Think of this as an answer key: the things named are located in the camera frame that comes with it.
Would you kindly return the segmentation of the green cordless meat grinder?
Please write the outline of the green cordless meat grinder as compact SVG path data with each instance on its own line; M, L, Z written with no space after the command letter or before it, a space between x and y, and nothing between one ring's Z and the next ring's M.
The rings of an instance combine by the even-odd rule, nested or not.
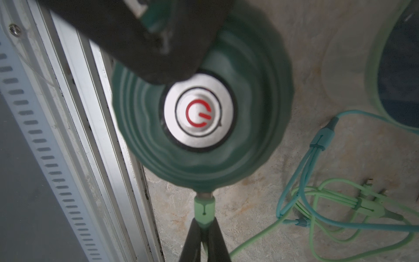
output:
M291 117L292 66L280 33L236 1L198 71L152 85L118 63L112 106L130 151L159 178L198 193L236 183L280 144Z

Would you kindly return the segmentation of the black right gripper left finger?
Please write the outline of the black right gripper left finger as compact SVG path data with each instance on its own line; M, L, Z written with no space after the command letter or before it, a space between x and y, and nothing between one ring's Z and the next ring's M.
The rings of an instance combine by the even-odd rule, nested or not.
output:
M191 226L185 240L179 262L200 262L201 261L201 228L196 221L192 219Z

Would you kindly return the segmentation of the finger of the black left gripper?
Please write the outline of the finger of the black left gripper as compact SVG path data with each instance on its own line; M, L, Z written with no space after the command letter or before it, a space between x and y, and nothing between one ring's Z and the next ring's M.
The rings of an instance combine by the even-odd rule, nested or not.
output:
M191 78L233 1L170 1L165 27L150 32L123 1L40 1L150 84Z

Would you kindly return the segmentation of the blue cordless meat grinder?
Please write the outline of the blue cordless meat grinder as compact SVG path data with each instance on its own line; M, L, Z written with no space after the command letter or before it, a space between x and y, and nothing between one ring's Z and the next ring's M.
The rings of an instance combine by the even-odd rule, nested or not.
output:
M368 55L364 83L384 120L418 134L418 1L400 1L384 20Z

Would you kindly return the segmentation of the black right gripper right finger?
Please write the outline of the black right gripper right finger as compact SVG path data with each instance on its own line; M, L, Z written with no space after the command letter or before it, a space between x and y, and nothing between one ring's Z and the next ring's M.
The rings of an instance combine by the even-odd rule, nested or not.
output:
M208 262L232 262L216 218L206 230L206 244Z

